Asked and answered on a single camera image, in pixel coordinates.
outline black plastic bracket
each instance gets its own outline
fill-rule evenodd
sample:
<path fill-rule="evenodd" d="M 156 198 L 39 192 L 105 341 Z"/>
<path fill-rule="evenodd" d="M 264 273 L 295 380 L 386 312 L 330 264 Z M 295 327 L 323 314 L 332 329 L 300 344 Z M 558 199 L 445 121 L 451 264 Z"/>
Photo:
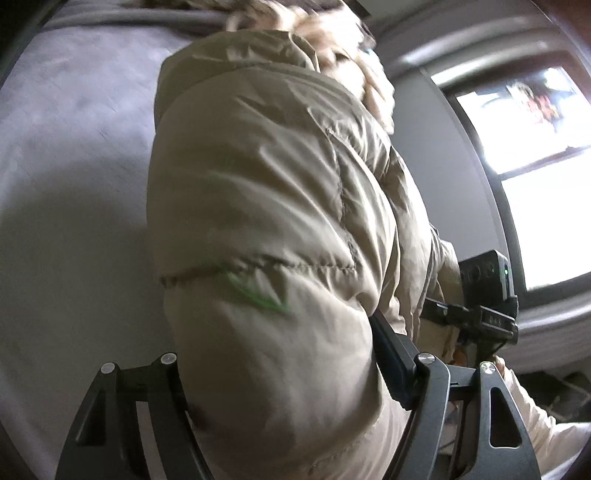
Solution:
<path fill-rule="evenodd" d="M 174 353 L 145 367 L 104 364 L 80 405 L 56 480 L 149 480 L 137 401 L 146 401 L 168 480 L 213 480 L 186 416 Z"/>
<path fill-rule="evenodd" d="M 460 400 L 462 420 L 448 478 L 540 480 L 521 416 L 492 363 L 477 369 L 451 367 L 430 353 L 419 353 L 379 312 L 369 322 L 390 395 L 411 410 L 384 480 L 431 478 L 447 403 Z M 213 480 L 187 418 L 176 360 L 174 353 L 166 353 L 145 367 L 121 370 L 104 364 L 74 418 L 56 480 L 150 480 L 138 401 L 149 405 L 167 479 Z"/>
<path fill-rule="evenodd" d="M 521 415 L 493 363 L 476 369 L 445 365 L 409 347 L 408 337 L 394 333 L 379 312 L 369 321 L 390 395 L 412 409 L 384 480 L 431 478 L 448 401 L 462 401 L 463 408 L 447 478 L 540 480 Z"/>

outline window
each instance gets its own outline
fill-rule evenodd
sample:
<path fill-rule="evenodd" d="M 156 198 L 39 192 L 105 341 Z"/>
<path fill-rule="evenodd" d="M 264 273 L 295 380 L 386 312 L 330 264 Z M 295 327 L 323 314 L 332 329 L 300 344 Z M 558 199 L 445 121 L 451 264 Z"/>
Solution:
<path fill-rule="evenodd" d="M 591 286 L 591 105 L 582 67 L 528 63 L 446 94 L 495 194 L 517 295 L 533 306 Z"/>

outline black device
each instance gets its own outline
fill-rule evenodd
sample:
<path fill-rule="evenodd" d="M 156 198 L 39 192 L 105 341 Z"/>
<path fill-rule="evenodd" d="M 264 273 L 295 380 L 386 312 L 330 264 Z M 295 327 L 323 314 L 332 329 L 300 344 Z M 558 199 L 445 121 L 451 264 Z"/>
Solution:
<path fill-rule="evenodd" d="M 468 258 L 459 265 L 464 301 L 468 307 L 495 308 L 515 297 L 511 263 L 497 250 Z"/>
<path fill-rule="evenodd" d="M 519 338 L 519 304 L 509 259 L 496 250 L 459 262 L 465 306 L 426 299 L 421 317 L 460 329 L 459 343 L 476 345 L 476 361 L 489 359 Z"/>

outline hand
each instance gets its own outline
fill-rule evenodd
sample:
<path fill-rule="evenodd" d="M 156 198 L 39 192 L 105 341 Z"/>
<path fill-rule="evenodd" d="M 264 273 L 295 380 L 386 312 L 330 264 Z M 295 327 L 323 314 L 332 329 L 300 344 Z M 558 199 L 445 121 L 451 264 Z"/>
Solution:
<path fill-rule="evenodd" d="M 505 378 L 505 361 L 498 355 L 493 355 L 490 361 L 495 364 L 495 367 L 501 374 L 501 377 Z"/>

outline gray wall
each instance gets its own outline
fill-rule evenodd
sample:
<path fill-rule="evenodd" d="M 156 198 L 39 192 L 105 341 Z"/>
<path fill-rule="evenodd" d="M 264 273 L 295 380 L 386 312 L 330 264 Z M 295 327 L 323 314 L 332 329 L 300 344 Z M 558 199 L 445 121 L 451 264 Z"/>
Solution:
<path fill-rule="evenodd" d="M 490 249 L 507 255 L 491 187 L 464 129 L 441 91 L 420 70 L 394 82 L 392 144 L 421 192 L 432 224 L 459 259 Z"/>

